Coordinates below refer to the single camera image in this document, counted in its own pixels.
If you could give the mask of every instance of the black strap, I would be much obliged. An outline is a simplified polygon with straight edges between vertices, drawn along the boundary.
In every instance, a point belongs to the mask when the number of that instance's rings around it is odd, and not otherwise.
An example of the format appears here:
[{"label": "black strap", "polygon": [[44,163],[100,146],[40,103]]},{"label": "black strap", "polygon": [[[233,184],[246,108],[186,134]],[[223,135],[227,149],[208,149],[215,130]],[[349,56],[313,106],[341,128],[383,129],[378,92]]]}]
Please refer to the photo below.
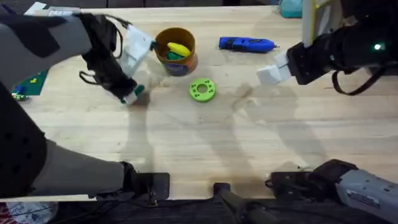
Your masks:
[{"label": "black strap", "polygon": [[363,85],[361,85],[359,88],[357,88],[356,90],[351,91],[351,92],[346,92],[346,91],[341,89],[340,84],[338,83],[338,79],[337,79],[337,75],[339,74],[340,71],[335,71],[331,75],[331,81],[333,82],[333,88],[338,93],[341,93],[341,94],[344,94],[344,95],[348,95],[348,96],[355,96],[355,95],[363,93],[369,87],[373,86],[373,84],[375,84],[380,79],[380,77],[384,74],[385,71],[386,71],[386,67],[380,68],[365,83],[363,83]]}]

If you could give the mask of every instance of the green toy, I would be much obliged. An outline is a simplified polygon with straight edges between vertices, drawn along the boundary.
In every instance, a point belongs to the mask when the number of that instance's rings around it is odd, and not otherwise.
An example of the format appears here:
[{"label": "green toy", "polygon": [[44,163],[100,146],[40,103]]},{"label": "green toy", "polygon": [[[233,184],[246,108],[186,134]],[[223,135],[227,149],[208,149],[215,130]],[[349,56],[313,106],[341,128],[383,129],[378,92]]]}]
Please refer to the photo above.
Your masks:
[{"label": "green toy", "polygon": [[176,54],[172,51],[169,51],[166,53],[166,59],[167,60],[180,60],[181,58],[185,58],[184,56],[181,56],[179,54]]},{"label": "green toy", "polygon": [[216,94],[216,86],[208,78],[199,78],[190,84],[189,94],[195,101],[204,103],[214,97]]}]

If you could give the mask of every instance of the cup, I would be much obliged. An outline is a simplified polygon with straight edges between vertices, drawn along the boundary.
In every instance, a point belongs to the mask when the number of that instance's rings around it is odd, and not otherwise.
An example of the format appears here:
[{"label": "cup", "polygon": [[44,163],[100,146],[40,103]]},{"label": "cup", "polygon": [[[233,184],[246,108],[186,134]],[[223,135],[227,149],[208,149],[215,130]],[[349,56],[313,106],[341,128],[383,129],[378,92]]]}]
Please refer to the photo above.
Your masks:
[{"label": "cup", "polygon": [[[179,60],[167,60],[166,53],[170,50],[167,46],[169,42],[182,44],[191,53]],[[179,27],[168,28],[156,36],[155,53],[171,75],[176,77],[184,76],[195,67],[195,38],[186,29]]]}]

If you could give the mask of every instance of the gray robot arm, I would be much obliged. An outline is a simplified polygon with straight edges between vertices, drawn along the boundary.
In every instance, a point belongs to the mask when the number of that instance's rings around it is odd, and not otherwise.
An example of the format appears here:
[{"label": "gray robot arm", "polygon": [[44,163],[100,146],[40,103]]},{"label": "gray robot arm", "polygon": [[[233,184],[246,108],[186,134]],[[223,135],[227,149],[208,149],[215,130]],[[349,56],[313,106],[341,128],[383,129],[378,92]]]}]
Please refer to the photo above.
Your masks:
[{"label": "gray robot arm", "polygon": [[266,185],[276,198],[330,199],[398,223],[398,185],[338,159],[313,172],[273,172]]},{"label": "gray robot arm", "polygon": [[131,94],[137,83],[113,57],[116,30],[104,19],[101,22],[91,14],[0,17],[0,176],[5,180],[0,198],[149,193],[151,174],[138,174],[126,162],[103,161],[58,146],[45,138],[10,94],[14,85],[32,74],[76,55],[83,56],[88,69],[95,72],[95,81],[114,96],[122,100]]}]

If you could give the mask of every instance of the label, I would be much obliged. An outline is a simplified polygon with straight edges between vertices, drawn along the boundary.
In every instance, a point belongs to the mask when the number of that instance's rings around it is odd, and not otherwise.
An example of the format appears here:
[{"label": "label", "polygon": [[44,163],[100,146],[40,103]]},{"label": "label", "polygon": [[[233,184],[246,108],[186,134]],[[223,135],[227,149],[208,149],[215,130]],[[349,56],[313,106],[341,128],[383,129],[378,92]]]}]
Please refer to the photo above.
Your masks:
[{"label": "label", "polygon": [[354,190],[347,190],[347,196],[355,201],[365,203],[366,205],[380,209],[379,199],[365,194],[355,192]]},{"label": "label", "polygon": [[174,63],[164,63],[166,66],[167,70],[175,76],[183,76],[188,73],[188,66],[186,65],[179,65],[179,64],[174,64]]}]

